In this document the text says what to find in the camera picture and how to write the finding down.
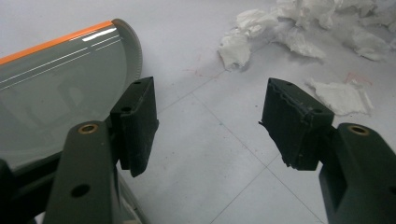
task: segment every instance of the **white floor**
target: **white floor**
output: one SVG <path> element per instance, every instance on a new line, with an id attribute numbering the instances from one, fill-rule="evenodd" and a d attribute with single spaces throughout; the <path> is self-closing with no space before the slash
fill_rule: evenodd
<path id="1" fill-rule="evenodd" d="M 143 77 L 154 76 L 160 128 L 148 169 L 124 173 L 151 223 L 327 223 L 318 171 L 287 168 L 258 124 L 268 77 L 342 82 L 363 74 L 372 116 L 337 117 L 376 129 L 392 148 L 396 139 L 396 54 L 374 63 L 321 30 L 323 62 L 278 44 L 255 47 L 242 72 L 224 71 L 219 40 L 246 9 L 276 1 L 1 1 L 0 57 L 100 21 L 121 18 L 137 32 Z"/>

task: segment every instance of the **orange stripe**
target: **orange stripe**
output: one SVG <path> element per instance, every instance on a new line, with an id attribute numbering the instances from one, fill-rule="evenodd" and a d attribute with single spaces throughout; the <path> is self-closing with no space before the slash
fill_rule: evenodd
<path id="1" fill-rule="evenodd" d="M 17 53 L 8 55 L 8 56 L 6 56 L 4 58 L 1 58 L 0 59 L 0 65 L 4 64 L 4 63 L 9 63 L 9 62 L 14 61 L 14 60 L 17 60 L 17 59 L 19 59 L 21 57 L 24 57 L 26 55 L 38 52 L 38 51 L 40 51 L 42 49 L 47 49 L 47 48 L 50 48 L 50 47 L 52 47 L 54 45 L 61 44 L 61 43 L 65 42 L 65 41 L 68 41 L 70 39 L 76 38 L 76 37 L 81 36 L 81 35 L 85 35 L 85 34 L 90 33 L 92 31 L 96 31 L 96 30 L 102 29 L 102 28 L 110 26 L 112 24 L 113 23 L 111 23 L 111 21 L 104 21 L 102 23 L 96 24 L 96 25 L 88 27 L 86 29 L 74 32 L 73 34 L 64 35 L 62 37 L 53 39 L 53 40 L 51 40 L 49 42 L 34 46 L 32 48 L 24 49 L 24 50 L 22 50 L 20 52 L 17 52 Z"/>

